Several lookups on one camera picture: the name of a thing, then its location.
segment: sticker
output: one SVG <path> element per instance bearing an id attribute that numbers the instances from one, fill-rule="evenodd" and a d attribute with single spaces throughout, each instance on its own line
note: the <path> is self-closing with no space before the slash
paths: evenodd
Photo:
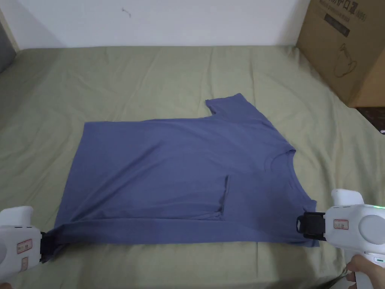
<path id="1" fill-rule="evenodd" d="M 334 229 L 349 230 L 348 220 L 334 220 Z"/>
<path id="2" fill-rule="evenodd" d="M 28 269 L 28 257 L 24 257 L 22 259 L 22 268 L 21 268 L 20 272 L 23 272 L 27 269 Z"/>
<path id="3" fill-rule="evenodd" d="M 28 251 L 29 249 L 32 249 L 32 239 L 26 240 L 24 242 L 21 242 L 17 244 L 17 253 L 23 253 L 25 251 Z"/>

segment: t-shirt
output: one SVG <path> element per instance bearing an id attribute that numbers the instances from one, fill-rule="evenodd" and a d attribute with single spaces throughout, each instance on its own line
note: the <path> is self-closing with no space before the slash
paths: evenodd
<path id="1" fill-rule="evenodd" d="M 241 94 L 206 100 L 212 116 L 90 122 L 60 204 L 55 247 L 74 242 L 283 242 L 315 211 L 295 149 Z"/>

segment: bed sheet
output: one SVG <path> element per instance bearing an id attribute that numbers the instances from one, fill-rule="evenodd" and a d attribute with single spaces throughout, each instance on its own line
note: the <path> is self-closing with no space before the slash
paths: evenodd
<path id="1" fill-rule="evenodd" d="M 30 205 L 33 225 L 48 231 L 85 122 L 199 118 L 210 115 L 205 99 L 239 92 L 297 149 L 295 171 L 318 211 L 332 205 L 333 188 L 385 205 L 385 137 L 297 48 L 95 47 L 24 50 L 0 75 L 0 208 Z M 344 266 L 326 243 L 79 244 L 12 284 L 309 288 Z"/>

